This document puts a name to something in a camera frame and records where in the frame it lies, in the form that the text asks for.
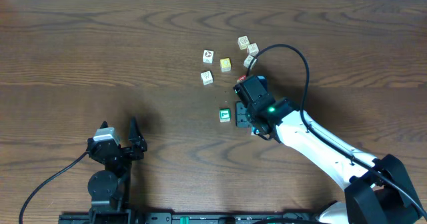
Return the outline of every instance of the wire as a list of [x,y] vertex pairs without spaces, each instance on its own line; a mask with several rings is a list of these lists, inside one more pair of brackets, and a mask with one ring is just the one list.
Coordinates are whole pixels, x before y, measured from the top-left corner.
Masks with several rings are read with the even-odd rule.
[[34,195],[40,191],[42,187],[44,187],[46,184],[48,184],[50,181],[54,180],[56,177],[58,177],[60,174],[68,171],[68,169],[72,168],[75,164],[77,164],[79,161],[81,161],[86,155],[88,154],[87,151],[85,151],[79,158],[77,158],[75,161],[73,161],[72,164],[66,166],[66,168],[58,171],[53,176],[49,177],[46,181],[44,181],[42,184],[40,184],[33,192],[30,194],[30,196],[27,198],[27,200],[24,202],[24,205],[22,205],[21,212],[19,213],[19,224],[23,224],[24,219],[24,211],[28,206],[28,203],[31,201],[31,199],[34,197]]
[[266,220],[256,221],[252,224],[268,224],[268,223],[327,224],[327,223],[321,223],[319,221],[307,221],[307,220],[292,219],[292,218],[266,219]]
[[331,147],[333,150],[337,151],[339,154],[343,155],[345,158],[348,158],[351,162],[358,164],[359,166],[365,168],[367,171],[371,172],[372,174],[374,174],[377,178],[379,178],[381,181],[383,181],[384,183],[388,184],[389,186],[393,187],[395,190],[399,191],[401,194],[403,194],[406,198],[408,198],[411,203],[415,206],[415,208],[421,213],[421,215],[425,218],[425,220],[427,221],[427,212],[421,207],[420,204],[418,204],[417,201],[415,201],[414,198],[412,198],[407,190],[405,190],[405,188],[400,187],[399,185],[397,185],[395,182],[389,180],[387,177],[385,177],[383,174],[375,171],[373,168],[371,168],[371,166],[369,166],[368,164],[364,163],[363,161],[357,159],[355,156],[345,152],[344,150],[341,150],[340,148],[338,148],[337,146],[335,146],[334,144],[330,143],[328,140],[326,140],[325,138],[323,138],[319,133],[317,133],[310,124],[307,123],[306,118],[304,117],[304,105],[306,104],[306,97],[307,97],[307,92],[308,92],[308,84],[310,82],[310,68],[308,67],[308,62],[307,59],[304,57],[304,55],[301,53],[300,50],[296,49],[295,47],[292,47],[291,45],[287,45],[287,44],[275,44],[275,45],[271,45],[269,47],[266,47],[265,49],[261,50],[256,56],[255,58],[251,61],[248,70],[246,71],[246,77],[249,75],[250,69],[254,63],[254,61],[260,56],[262,55],[262,53],[265,53],[266,51],[273,49],[275,47],[285,47],[288,49],[291,49],[292,51],[295,51],[302,59],[302,61],[304,62],[304,66],[306,68],[306,85],[304,87],[304,93],[302,95],[302,100],[301,100],[301,105],[300,105],[300,115],[301,115],[301,120],[302,123],[306,126],[307,130],[310,131],[315,137],[317,137],[320,141],[322,141],[323,143],[325,143],[327,146]]

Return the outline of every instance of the wooden surface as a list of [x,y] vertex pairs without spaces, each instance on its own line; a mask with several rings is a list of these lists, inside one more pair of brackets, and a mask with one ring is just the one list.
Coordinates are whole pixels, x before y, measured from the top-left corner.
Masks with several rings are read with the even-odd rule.
[[[28,195],[86,148],[106,120],[126,140],[137,116],[148,141],[133,166],[132,203],[174,211],[315,209],[344,200],[293,149],[251,137],[234,110],[246,70],[237,38],[287,43],[307,56],[307,110],[325,128],[406,165],[427,206],[427,1],[0,0],[0,223],[16,223]],[[214,64],[201,62],[204,49]],[[220,58],[232,60],[221,73]],[[200,73],[211,70],[204,87]],[[286,50],[253,73],[300,100],[304,68]],[[25,223],[87,211],[86,157],[35,196]]]

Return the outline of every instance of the black cable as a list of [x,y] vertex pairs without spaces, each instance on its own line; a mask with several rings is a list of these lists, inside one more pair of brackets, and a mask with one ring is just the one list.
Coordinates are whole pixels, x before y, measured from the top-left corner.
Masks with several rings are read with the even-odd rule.
[[306,118],[304,117],[304,105],[306,104],[306,97],[307,97],[307,92],[308,92],[308,84],[310,82],[310,68],[308,67],[308,62],[307,59],[304,57],[304,55],[301,53],[300,50],[296,49],[295,47],[292,47],[291,45],[286,45],[286,44],[275,44],[275,45],[271,45],[269,47],[264,48],[262,51],[260,51],[255,58],[251,61],[248,70],[246,71],[246,77],[249,76],[249,72],[250,69],[252,67],[252,64],[254,63],[254,61],[260,56],[262,55],[262,53],[273,49],[275,47],[285,47],[288,49],[291,49],[292,51],[295,51],[302,59],[302,61],[304,62],[304,66],[306,68],[306,85],[304,87],[304,93],[302,95],[302,100],[301,100],[301,105],[300,105],[300,115],[301,115],[301,120],[302,123],[306,126],[307,130],[310,131],[315,137],[317,137],[320,141],[322,141],[323,143],[325,143],[327,146],[331,147],[333,150],[337,151],[339,154],[343,155],[345,158],[348,158],[351,162],[358,164],[359,166],[365,168],[367,171],[371,172],[372,174],[374,174],[377,178],[379,178],[380,180],[382,180],[383,182],[385,182],[386,184],[388,184],[389,186],[393,187],[395,190],[399,191],[401,194],[403,194],[406,198],[408,198],[412,204],[415,206],[415,208],[421,213],[421,215],[425,218],[425,220],[427,221],[427,212],[425,210],[423,210],[423,208],[421,207],[420,204],[418,204],[418,202],[415,201],[415,199],[413,199],[408,192],[405,190],[405,188],[400,187],[399,185],[397,185],[395,182],[389,180],[387,177],[385,177],[383,174],[375,171],[373,168],[371,168],[371,166],[369,166],[368,164],[365,164],[363,161],[357,159],[355,156],[345,152],[344,150],[341,150],[340,148],[338,148],[337,146],[335,146],[334,144],[330,143],[328,140],[326,140],[325,138],[323,138],[319,133],[317,133],[310,124],[307,123]]
[[256,221],[252,224],[268,224],[268,223],[327,224],[327,223],[321,223],[319,221],[307,221],[307,220],[292,219],[292,218],[266,219],[266,220]]
[[23,219],[24,219],[24,211],[28,206],[28,203],[31,201],[31,199],[34,197],[34,195],[42,188],[44,187],[46,184],[48,184],[50,181],[54,180],[57,176],[59,176],[60,174],[66,172],[68,169],[72,168],[75,164],[77,164],[79,161],[81,161],[86,155],[88,154],[88,152],[84,152],[79,158],[77,158],[75,161],[73,161],[72,164],[66,166],[66,168],[58,171],[56,174],[54,174],[53,176],[49,177],[46,181],[44,181],[42,184],[40,184],[33,192],[32,194],[30,194],[30,196],[27,198],[27,200],[24,202],[24,205],[22,205],[21,208],[21,212],[19,213],[19,224],[23,224]]

